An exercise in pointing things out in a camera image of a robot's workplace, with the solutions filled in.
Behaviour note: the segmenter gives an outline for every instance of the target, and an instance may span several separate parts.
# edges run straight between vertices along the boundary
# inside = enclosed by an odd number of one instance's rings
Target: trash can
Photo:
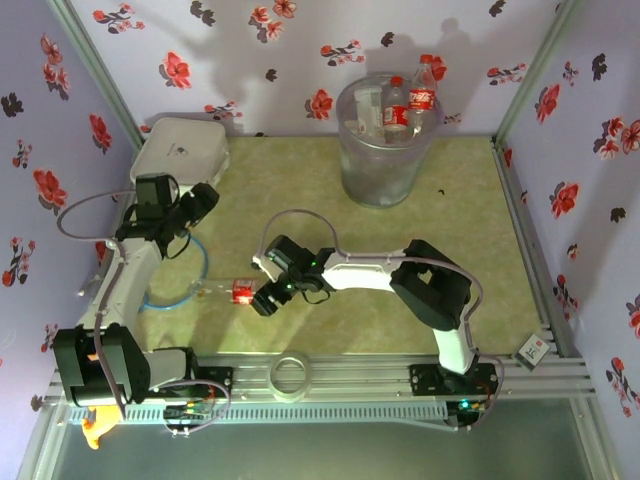
[[[355,90],[380,86],[382,98],[385,98],[394,75],[379,74],[356,80],[340,93],[336,103],[342,186],[353,201],[367,207],[388,208],[407,198],[431,141],[444,120],[441,105],[436,100],[436,124],[415,138],[388,145],[384,139],[359,137]],[[403,79],[404,93],[408,97],[411,81],[404,76]]]

